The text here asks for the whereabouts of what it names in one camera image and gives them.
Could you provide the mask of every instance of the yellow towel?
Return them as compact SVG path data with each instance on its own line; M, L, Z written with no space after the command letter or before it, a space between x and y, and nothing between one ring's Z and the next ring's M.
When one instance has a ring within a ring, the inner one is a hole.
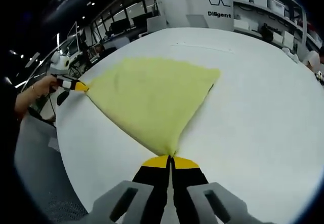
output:
M95 78L87 95L143 146L173 156L182 130L219 76L218 69L184 61L129 58Z

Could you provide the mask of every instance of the round white table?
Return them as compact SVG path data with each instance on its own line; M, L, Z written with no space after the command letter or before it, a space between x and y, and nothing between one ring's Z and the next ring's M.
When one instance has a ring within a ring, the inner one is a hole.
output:
M173 28L112 53L81 80L125 57L186 60L221 77L179 142L178 156L199 164L244 200L261 221L296 220L316 195L324 166L324 90L303 64L263 41L216 29ZM125 134L83 93L57 108L57 134L71 184L87 211L155 155Z

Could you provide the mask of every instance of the cable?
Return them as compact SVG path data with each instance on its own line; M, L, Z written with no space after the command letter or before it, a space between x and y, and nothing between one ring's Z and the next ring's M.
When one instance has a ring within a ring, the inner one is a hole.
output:
M45 76L46 76L46 74L47 74L47 70L48 70L48 67L49 67L49 66L51 66L51 63L49 63L48 66L46 66ZM49 95L49 96L50 96L49 100L50 100L50 104L51 104L51 107L52 107L52 110L53 110L53 113L54 113L54 117L56 118L56 113L55 113L55 111L54 111L54 107L53 107L53 104L52 104L51 95Z

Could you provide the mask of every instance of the person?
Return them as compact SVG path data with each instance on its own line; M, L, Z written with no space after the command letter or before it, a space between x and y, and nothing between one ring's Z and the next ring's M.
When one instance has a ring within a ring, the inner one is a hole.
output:
M4 213L10 216L12 222L48 223L48 220L41 214L33 204L31 198L20 181L19 174L14 166L14 154L16 142L19 135L19 123L28 107L42 95L50 92L50 87L57 89L57 82L54 76L45 76L35 82L24 92L19 93L17 89L6 80L0 77L0 89L2 93L2 161L4 162L4 183L3 201ZM18 214L9 215L13 210Z
M303 64L314 73L323 70L321 69L321 64L324 64L324 46L320 48L319 53L310 51L304 59Z

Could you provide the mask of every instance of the white pillar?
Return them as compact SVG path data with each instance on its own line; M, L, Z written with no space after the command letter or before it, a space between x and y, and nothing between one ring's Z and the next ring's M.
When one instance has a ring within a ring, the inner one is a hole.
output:
M233 0L159 0L169 27L233 30Z

